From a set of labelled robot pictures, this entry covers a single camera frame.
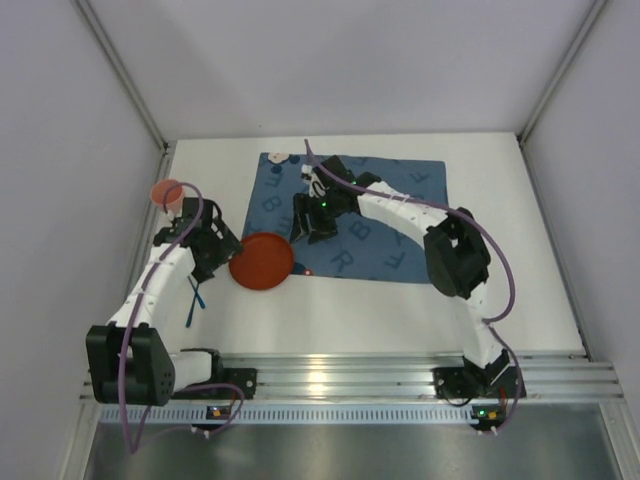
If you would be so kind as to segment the red round plate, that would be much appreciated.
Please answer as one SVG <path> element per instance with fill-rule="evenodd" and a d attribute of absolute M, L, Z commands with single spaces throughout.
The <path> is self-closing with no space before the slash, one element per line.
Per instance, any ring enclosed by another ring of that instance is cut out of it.
<path fill-rule="evenodd" d="M 243 251 L 229 264 L 231 277 L 242 287 L 263 291 L 280 285 L 292 272 L 295 256 L 289 242 L 271 232 L 251 234 Z"/>

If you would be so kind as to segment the blue letter-print placemat cloth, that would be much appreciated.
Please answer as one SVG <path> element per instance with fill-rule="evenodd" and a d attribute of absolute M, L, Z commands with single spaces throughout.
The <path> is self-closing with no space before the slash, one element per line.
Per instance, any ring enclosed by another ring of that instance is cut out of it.
<path fill-rule="evenodd" d="M 395 190 L 433 203 L 448 202 L 446 165 L 437 160 L 397 160 L 343 155 L 354 174 L 371 172 Z M 243 235 L 266 231 L 289 237 L 293 226 L 293 196 L 308 191 L 300 178 L 304 154 L 267 153 L 259 156 Z M 338 235 L 310 245 L 292 245 L 294 275 L 429 282 L 422 247 L 397 231 L 355 214 L 337 220 Z"/>

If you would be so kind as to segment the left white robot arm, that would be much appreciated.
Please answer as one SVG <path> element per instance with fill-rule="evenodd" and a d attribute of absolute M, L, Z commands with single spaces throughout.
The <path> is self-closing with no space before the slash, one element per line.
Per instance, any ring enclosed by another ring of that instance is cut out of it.
<path fill-rule="evenodd" d="M 161 338 L 180 289 L 201 284 L 241 253 L 242 245 L 209 199 L 186 197 L 180 216 L 153 239 L 149 260 L 120 309 L 86 335 L 95 399 L 102 404 L 163 406 L 192 385 L 221 382 L 214 349 L 169 352 Z"/>

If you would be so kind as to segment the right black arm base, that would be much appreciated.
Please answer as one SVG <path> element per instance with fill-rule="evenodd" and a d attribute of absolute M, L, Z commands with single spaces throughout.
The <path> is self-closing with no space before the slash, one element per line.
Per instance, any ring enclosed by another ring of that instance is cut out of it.
<path fill-rule="evenodd" d="M 475 399 L 515 399 L 516 393 L 526 396 L 526 388 L 520 384 L 516 368 L 510 366 L 491 385 L 484 386 L 473 379 L 463 367 L 439 367 L 432 371 L 436 397 L 457 401 Z"/>

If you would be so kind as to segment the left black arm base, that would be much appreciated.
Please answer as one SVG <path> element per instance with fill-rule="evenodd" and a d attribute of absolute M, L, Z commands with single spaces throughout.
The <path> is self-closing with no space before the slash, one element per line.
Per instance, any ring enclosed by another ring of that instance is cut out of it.
<path fill-rule="evenodd" d="M 251 400 L 254 398 L 258 384 L 258 371 L 254 368 L 224 368 L 220 373 L 217 373 L 212 380 L 214 383 L 235 385 L 242 390 L 246 400 Z M 232 398 L 238 400 L 239 394 L 232 389 L 216 388 L 210 397 L 216 400 L 228 400 Z"/>

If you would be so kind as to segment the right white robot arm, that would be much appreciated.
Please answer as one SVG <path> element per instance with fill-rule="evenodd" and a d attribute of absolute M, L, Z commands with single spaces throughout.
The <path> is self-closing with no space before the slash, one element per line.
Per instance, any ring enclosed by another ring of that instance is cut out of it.
<path fill-rule="evenodd" d="M 329 240 L 345 214 L 376 221 L 413 240 L 423 249 L 432 286 L 461 308 L 456 316 L 463 347 L 461 385 L 446 382 L 441 393 L 470 398 L 491 393 L 509 367 L 508 350 L 492 328 L 506 315 L 489 317 L 483 311 L 490 255 L 499 248 L 472 214 L 401 193 L 371 172 L 354 175 L 337 156 L 321 161 L 309 153 L 301 178 L 309 189 L 293 197 L 291 241 Z"/>

